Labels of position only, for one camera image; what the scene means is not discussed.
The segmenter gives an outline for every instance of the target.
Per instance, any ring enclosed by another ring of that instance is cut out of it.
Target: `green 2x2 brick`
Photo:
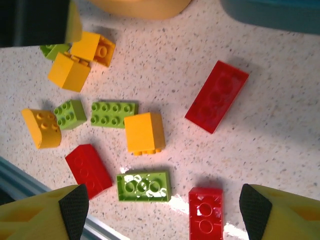
[[[40,49],[47,59],[54,61],[58,53],[68,52],[70,46],[69,44],[41,45]]]
[[[91,106],[91,126],[125,128],[125,117],[138,113],[138,104],[133,102],[94,102]]]
[[[171,199],[168,172],[144,172],[116,176],[119,201],[169,202]]]
[[[57,124],[61,130],[74,129],[87,121],[80,100],[69,100],[54,109]]]

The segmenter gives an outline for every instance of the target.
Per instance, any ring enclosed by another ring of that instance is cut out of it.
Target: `white surface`
[[[91,214],[133,240],[188,239],[194,186],[223,187],[226,240],[246,238],[238,203],[244,183],[320,200],[320,36],[244,25],[212,0],[194,0],[164,21],[78,4],[84,29],[116,42],[111,67],[94,64],[77,94],[48,80],[52,63],[38,47],[0,49],[0,155],[52,189],[76,183],[64,156],[79,144],[95,145],[113,179],[127,169],[168,169],[169,203],[119,202],[115,185],[90,202]],[[211,135],[184,115],[217,60],[251,74]],[[167,147],[134,157],[124,130],[88,121],[63,131],[60,147],[36,150],[20,111],[53,110],[70,98],[82,100],[88,118],[98,99],[161,111]]]

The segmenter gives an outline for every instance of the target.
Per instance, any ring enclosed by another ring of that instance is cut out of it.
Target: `yellow brick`
[[[91,68],[88,62],[65,52],[58,53],[48,78],[60,88],[80,92]]]
[[[21,113],[37,149],[55,148],[60,145],[61,131],[53,113],[28,108],[23,109]]]
[[[124,118],[128,151],[134,155],[155,154],[166,146],[160,113],[143,113]]]
[[[0,206],[0,239],[68,240],[59,200],[78,185],[63,187]]]
[[[113,42],[100,34],[84,31],[81,40],[73,43],[70,52],[78,58],[109,67],[115,48]]]

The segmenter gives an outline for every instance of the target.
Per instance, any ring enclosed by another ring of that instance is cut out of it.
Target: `lego duplo brick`
[[[189,192],[190,240],[223,240],[223,190],[194,187]]]
[[[63,54],[64,52],[67,52],[69,49],[69,44],[52,44],[40,46],[40,50],[42,51],[43,55],[51,61],[54,61],[56,59],[58,53]]]
[[[52,112],[25,108],[21,114],[37,149],[60,145],[61,131]]]
[[[78,58],[110,66],[116,45],[100,34],[84,31],[82,38],[74,42],[71,54]]]
[[[119,201],[168,202],[171,199],[168,172],[127,173],[116,176]]]
[[[58,52],[48,79],[62,89],[81,92],[90,73],[89,63],[68,52]]]
[[[69,100],[54,109],[57,124],[61,130],[74,129],[87,121],[80,100]]]
[[[133,102],[94,102],[91,106],[91,126],[124,129],[124,118],[138,113]]]
[[[160,113],[142,113],[124,118],[128,151],[135,156],[159,153],[166,147]]]
[[[249,74],[218,61],[185,118],[213,134]]]
[[[78,184],[85,184],[89,199],[110,188],[111,177],[91,144],[79,145],[65,157]]]

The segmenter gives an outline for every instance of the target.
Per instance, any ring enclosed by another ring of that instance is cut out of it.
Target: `red 2x4 brick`
[[[249,74],[218,61],[185,118],[213,134]]]
[[[112,186],[110,175],[91,144],[79,145],[65,160],[76,182],[85,184],[89,199]]]

